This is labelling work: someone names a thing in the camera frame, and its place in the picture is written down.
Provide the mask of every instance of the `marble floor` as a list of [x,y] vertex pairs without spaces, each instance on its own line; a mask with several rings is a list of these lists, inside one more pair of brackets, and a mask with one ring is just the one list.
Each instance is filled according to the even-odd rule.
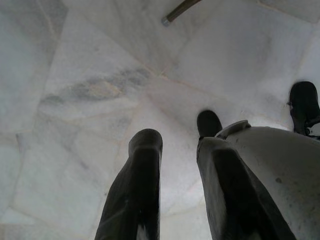
[[0,0],[0,240],[94,239],[144,128],[164,141],[160,238],[211,239],[197,114],[291,131],[291,85],[320,90],[318,5],[203,0],[162,26],[179,3]]

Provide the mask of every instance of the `rubber tip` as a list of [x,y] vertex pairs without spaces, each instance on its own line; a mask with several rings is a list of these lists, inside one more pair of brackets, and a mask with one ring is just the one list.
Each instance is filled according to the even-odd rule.
[[170,25],[170,22],[168,21],[167,17],[161,19],[161,23],[163,26],[168,27]]

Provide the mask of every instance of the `white marble tile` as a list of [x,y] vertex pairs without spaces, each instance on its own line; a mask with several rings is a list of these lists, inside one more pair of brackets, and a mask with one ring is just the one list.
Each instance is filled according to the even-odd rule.
[[84,238],[70,236],[44,224],[3,225],[1,240],[80,240]]
[[118,145],[43,114],[18,141],[24,163],[13,207],[88,237],[115,176]]
[[[289,113],[289,107],[287,117],[291,119],[290,113]],[[267,118],[264,115],[254,114],[248,111],[242,111],[239,120],[248,120],[249,124],[252,127],[270,127],[275,129],[282,129],[286,131],[293,131],[293,123],[284,125],[282,122],[276,122],[272,119]]]
[[67,12],[53,2],[0,3],[0,132],[32,128]]
[[0,219],[13,200],[21,164],[16,136],[0,134]]
[[190,211],[163,217],[160,221],[161,240],[211,240],[206,207],[200,205]]
[[72,121],[133,108],[151,76],[116,42],[71,10],[39,109]]
[[260,0],[260,2],[311,23],[317,23],[320,18],[318,0]]
[[171,115],[190,134],[198,137],[197,116],[205,109],[214,111],[223,127],[242,120],[242,107],[225,98],[165,78],[157,78],[147,94],[157,108]]
[[133,111],[121,110],[102,114],[99,116],[86,117],[73,121],[72,123],[84,129],[93,131],[95,134],[116,141],[121,141],[131,123]]
[[203,0],[172,25],[161,19],[182,0],[93,0],[83,14],[145,65],[161,72],[213,14],[221,0]]
[[310,23],[252,2],[226,0],[166,74],[282,122],[312,30]]
[[167,215],[179,214],[189,211],[202,203],[204,199],[204,188],[201,179],[198,179],[187,189],[182,196],[178,197],[176,203],[169,209]]
[[166,115],[146,98],[134,115],[131,125],[120,146],[117,156],[117,172],[128,158],[128,144],[131,138],[142,129],[155,129],[163,139],[160,170],[161,213],[167,214],[179,198],[185,195],[197,181],[200,173],[197,166],[198,137],[192,136],[173,117]]
[[35,219],[18,210],[8,207],[0,218],[0,224],[34,225]]
[[314,31],[314,36],[310,45],[306,49],[304,59],[297,74],[297,80],[306,80],[312,82],[320,97],[320,24]]

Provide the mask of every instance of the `shoe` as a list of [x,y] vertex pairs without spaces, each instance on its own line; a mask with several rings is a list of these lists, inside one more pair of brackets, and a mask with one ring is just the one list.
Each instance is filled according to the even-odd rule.
[[289,97],[290,115],[293,120],[294,132],[308,136],[320,136],[320,108],[315,85],[309,81],[295,83]]
[[200,112],[196,124],[200,137],[214,137],[222,130],[218,116],[211,110]]

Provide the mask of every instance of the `black shoe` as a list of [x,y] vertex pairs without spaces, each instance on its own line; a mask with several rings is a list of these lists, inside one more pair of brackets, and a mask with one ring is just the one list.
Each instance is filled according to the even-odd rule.
[[295,83],[290,91],[290,115],[294,124],[294,132],[317,137],[312,127],[320,123],[318,93],[315,85],[309,81]]
[[196,124],[200,137],[214,137],[222,130],[218,116],[211,110],[200,112]]

